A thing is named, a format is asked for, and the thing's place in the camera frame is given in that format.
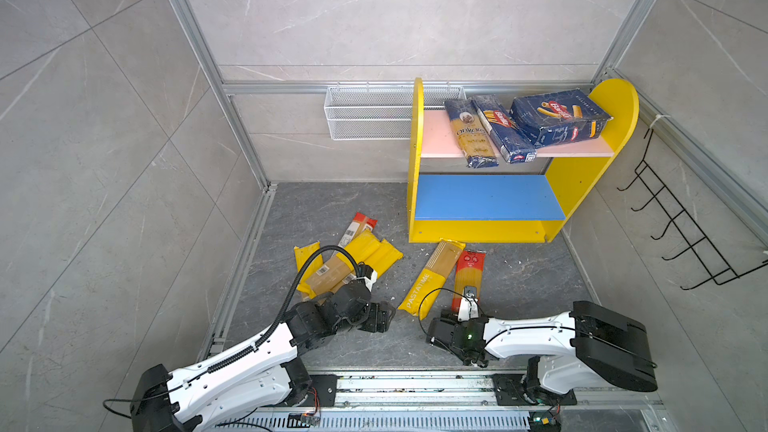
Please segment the yellow Pastatime spaghetti bag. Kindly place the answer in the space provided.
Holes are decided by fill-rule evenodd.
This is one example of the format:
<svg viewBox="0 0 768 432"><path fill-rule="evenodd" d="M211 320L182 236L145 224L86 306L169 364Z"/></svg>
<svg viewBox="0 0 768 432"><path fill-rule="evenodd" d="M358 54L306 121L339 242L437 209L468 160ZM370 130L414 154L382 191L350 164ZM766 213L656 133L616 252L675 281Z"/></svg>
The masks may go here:
<svg viewBox="0 0 768 432"><path fill-rule="evenodd" d="M426 318L465 248L466 244L462 242L441 241L398 310L419 319Z"/></svg>

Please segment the red yellow pasta bag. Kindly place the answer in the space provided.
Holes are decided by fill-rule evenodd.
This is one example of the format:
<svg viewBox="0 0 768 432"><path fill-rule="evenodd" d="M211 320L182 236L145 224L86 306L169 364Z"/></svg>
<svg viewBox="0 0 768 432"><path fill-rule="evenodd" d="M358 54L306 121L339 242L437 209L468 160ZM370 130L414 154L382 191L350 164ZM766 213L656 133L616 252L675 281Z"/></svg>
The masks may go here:
<svg viewBox="0 0 768 432"><path fill-rule="evenodd" d="M458 313L464 296L480 298L484 270L485 252L464 250L456 264L454 277L454 297L451 309Z"/></svg>

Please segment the blue yellow spaghetti bag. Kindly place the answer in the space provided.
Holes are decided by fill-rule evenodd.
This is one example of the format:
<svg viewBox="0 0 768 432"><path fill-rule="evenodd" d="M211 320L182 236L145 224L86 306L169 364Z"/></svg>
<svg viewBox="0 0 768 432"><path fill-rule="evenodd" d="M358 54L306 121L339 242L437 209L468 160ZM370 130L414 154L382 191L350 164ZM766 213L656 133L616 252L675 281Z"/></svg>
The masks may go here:
<svg viewBox="0 0 768 432"><path fill-rule="evenodd" d="M444 102L451 129L467 166L472 169L496 167L498 161L492 142L470 100L450 99Z"/></svg>

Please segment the blue Barilla spaghetti bag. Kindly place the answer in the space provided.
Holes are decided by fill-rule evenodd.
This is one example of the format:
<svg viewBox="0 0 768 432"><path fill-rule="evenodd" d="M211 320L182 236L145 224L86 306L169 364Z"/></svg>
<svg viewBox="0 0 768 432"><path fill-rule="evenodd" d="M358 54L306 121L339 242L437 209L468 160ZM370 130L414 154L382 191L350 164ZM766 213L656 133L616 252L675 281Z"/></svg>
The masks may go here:
<svg viewBox="0 0 768 432"><path fill-rule="evenodd" d="M529 163L536 158L535 147L497 96L476 95L471 98L471 102L491 141L506 162Z"/></svg>

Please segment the blue Barilla rigatoni box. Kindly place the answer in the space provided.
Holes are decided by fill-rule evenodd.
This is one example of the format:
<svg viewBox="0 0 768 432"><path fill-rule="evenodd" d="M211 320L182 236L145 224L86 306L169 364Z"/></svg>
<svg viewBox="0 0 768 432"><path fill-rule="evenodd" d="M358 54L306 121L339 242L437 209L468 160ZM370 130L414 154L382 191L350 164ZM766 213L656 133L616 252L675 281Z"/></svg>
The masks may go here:
<svg viewBox="0 0 768 432"><path fill-rule="evenodd" d="M511 116L535 148L596 139L612 119L578 89L516 97Z"/></svg>

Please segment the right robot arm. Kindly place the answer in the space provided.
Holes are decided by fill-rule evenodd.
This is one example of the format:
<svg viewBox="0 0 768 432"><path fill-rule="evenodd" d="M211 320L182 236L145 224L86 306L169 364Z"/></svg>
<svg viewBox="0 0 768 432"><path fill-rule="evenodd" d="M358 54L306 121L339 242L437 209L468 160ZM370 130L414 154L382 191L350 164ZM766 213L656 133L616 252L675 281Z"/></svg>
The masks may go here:
<svg viewBox="0 0 768 432"><path fill-rule="evenodd" d="M570 311L554 316L523 320L480 311L464 317L447 310L431 321L425 334L429 344L469 366L526 356L519 387L528 403L604 385L658 390L646 327L590 301L575 301Z"/></svg>

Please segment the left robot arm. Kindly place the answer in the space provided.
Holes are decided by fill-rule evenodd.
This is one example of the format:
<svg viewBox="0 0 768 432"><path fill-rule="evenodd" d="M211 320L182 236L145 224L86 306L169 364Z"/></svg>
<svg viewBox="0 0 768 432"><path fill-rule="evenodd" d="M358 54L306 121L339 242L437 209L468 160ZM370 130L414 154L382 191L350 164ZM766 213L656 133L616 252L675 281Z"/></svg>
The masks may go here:
<svg viewBox="0 0 768 432"><path fill-rule="evenodd" d="M330 249L351 262L349 282L305 302L284 299L269 327L216 356L173 371L162 364L146 370L122 415L133 430L209 431L241 424L262 407L300 404L313 392L303 354L340 331L387 331L395 309L373 301L371 289L393 260Z"/></svg>

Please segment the small tan pasta bag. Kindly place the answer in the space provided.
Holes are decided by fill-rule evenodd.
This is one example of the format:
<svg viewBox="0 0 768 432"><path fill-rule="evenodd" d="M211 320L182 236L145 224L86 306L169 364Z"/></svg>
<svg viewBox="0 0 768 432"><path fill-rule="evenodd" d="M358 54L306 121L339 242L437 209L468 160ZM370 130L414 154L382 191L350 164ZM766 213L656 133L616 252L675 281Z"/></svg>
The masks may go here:
<svg viewBox="0 0 768 432"><path fill-rule="evenodd" d="M306 265L307 260L320 248L320 243L315 242L304 247L294 248L294 257L296 260L297 270L301 272L301 279L297 290L299 292L309 294L311 288L307 284L307 279L311 277L322 265L323 258L321 255L316 256L309 265Z"/></svg>

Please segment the yellow shelf unit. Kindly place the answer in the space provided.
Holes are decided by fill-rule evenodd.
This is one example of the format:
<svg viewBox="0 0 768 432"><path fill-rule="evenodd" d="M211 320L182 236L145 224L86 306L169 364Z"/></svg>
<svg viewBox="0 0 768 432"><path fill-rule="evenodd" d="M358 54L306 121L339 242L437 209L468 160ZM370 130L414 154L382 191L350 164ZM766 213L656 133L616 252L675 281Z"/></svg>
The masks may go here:
<svg viewBox="0 0 768 432"><path fill-rule="evenodd" d="M629 142L639 119L638 93L626 80L605 80L589 96L612 117L601 136L610 150L605 157L556 157L542 175L427 174L421 170L424 84L415 80L406 199L409 241L552 241Z"/></svg>

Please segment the red white spaghetti bag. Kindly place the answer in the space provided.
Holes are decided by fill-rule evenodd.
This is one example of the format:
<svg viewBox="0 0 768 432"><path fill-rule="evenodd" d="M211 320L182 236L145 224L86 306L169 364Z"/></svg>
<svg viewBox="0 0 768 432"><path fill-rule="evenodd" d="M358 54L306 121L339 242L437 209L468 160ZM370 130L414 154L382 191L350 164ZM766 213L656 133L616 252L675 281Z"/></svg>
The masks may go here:
<svg viewBox="0 0 768 432"><path fill-rule="evenodd" d="M341 239L339 247L346 247L355 237L364 231L373 231L377 225L377 220L366 216L360 212L356 213L352 222L346 228Z"/></svg>

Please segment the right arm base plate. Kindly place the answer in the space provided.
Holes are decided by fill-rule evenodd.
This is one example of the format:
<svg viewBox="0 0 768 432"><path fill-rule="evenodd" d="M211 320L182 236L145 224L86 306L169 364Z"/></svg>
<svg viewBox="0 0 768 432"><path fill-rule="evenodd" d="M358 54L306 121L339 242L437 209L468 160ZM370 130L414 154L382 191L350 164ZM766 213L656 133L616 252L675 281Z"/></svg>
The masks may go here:
<svg viewBox="0 0 768 432"><path fill-rule="evenodd" d="M577 404L573 391L565 395L549 392L522 374L492 374L493 391L499 406L571 406Z"/></svg>

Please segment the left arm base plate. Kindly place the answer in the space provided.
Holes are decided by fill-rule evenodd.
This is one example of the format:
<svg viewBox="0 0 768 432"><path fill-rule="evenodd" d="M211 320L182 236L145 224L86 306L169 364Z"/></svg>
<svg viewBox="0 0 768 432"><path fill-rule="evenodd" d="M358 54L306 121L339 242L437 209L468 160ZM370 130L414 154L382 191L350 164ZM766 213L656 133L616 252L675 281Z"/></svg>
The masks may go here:
<svg viewBox="0 0 768 432"><path fill-rule="evenodd" d="M319 402L321 408L333 407L338 381L339 376L335 374L311 374L306 387L292 391L282 402L268 404L268 407L313 407L315 401Z"/></svg>

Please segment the aluminium mounting rail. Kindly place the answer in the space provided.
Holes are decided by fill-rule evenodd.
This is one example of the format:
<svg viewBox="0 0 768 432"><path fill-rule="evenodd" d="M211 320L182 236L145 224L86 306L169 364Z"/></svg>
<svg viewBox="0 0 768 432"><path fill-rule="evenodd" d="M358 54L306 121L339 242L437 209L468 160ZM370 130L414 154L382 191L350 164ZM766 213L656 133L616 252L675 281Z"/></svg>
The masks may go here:
<svg viewBox="0 0 768 432"><path fill-rule="evenodd" d="M214 431L673 431L655 393L577 388L537 405L517 371L325 371L295 407L227 413Z"/></svg>

